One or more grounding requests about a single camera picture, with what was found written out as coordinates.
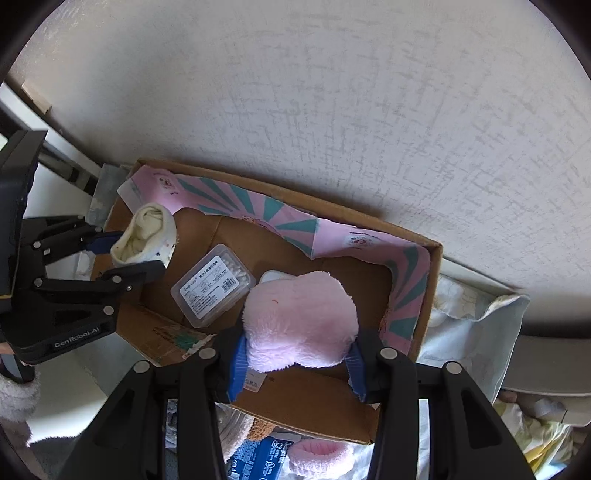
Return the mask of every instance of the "white fuzzy object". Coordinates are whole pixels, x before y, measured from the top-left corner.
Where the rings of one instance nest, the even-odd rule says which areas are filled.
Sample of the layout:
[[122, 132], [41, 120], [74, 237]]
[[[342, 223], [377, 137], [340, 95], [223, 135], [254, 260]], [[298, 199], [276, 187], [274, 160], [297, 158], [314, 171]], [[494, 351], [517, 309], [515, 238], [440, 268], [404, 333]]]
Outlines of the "white fuzzy object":
[[33, 415], [41, 392], [39, 377], [36, 371], [32, 382], [18, 384], [0, 375], [0, 418], [19, 423]]
[[353, 446], [346, 442], [306, 439], [287, 450], [292, 473], [306, 478], [338, 478], [354, 464]]
[[359, 330], [353, 299], [321, 271], [258, 284], [242, 318], [248, 366], [258, 372], [337, 365]]
[[224, 404], [218, 404], [216, 411], [223, 461], [227, 462], [246, 440], [255, 417]]
[[113, 265], [124, 267], [161, 260], [168, 267], [177, 243], [177, 227], [168, 209], [147, 203], [131, 219], [121, 238], [111, 247]]
[[0, 419], [0, 425], [4, 429], [8, 441], [15, 449], [27, 447], [27, 442], [31, 438], [31, 429], [27, 422]]

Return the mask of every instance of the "screw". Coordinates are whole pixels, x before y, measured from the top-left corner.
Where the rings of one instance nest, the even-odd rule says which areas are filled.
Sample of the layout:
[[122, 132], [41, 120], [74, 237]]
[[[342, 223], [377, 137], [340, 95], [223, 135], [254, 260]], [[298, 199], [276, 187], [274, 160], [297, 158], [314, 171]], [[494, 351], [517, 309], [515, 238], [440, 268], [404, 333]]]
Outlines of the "screw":
[[204, 348], [202, 350], [199, 350], [199, 356], [204, 360], [209, 360], [210, 358], [216, 356], [216, 351], [214, 348]]
[[144, 374], [150, 370], [150, 363], [146, 360], [140, 360], [134, 365], [134, 372], [137, 374]]
[[457, 375], [459, 373], [462, 373], [462, 366], [457, 362], [449, 362], [445, 366], [445, 368], [448, 372], [450, 372], [453, 375]]
[[394, 360], [398, 356], [398, 352], [393, 348], [390, 348], [389, 346], [387, 346], [386, 348], [382, 348], [379, 351], [379, 354], [382, 356], [382, 358], [385, 358], [386, 360]]

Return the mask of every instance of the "blue package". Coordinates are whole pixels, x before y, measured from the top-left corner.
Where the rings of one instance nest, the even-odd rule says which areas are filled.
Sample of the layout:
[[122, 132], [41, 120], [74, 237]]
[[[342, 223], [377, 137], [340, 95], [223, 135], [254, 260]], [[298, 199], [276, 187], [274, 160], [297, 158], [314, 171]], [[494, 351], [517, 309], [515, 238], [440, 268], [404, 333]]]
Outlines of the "blue package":
[[301, 439], [293, 433], [271, 433], [258, 442], [245, 440], [230, 459], [230, 480], [275, 480], [283, 466], [287, 449]]

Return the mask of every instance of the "plastic case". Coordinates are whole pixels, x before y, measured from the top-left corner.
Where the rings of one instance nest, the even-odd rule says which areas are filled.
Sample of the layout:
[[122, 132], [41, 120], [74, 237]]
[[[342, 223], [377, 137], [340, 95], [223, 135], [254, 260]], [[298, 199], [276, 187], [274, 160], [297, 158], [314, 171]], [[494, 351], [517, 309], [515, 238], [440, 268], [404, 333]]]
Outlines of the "plastic case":
[[195, 328], [210, 325], [256, 284], [236, 254], [216, 245], [189, 270], [170, 294]]

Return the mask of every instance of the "product label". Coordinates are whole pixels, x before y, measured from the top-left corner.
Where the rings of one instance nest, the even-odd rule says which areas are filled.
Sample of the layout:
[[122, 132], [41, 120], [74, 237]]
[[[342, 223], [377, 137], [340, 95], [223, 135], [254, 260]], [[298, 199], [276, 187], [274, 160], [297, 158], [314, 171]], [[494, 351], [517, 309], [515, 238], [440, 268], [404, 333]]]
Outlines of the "product label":
[[251, 392], [258, 393], [266, 377], [267, 374], [262, 374], [249, 368], [246, 372], [246, 378], [244, 379], [244, 388]]
[[253, 442], [245, 440], [230, 459], [228, 477], [231, 480], [275, 480], [283, 466], [287, 449], [301, 440], [293, 433], [271, 433]]
[[181, 287], [180, 294], [196, 317], [202, 319], [236, 288], [238, 280], [216, 255]]

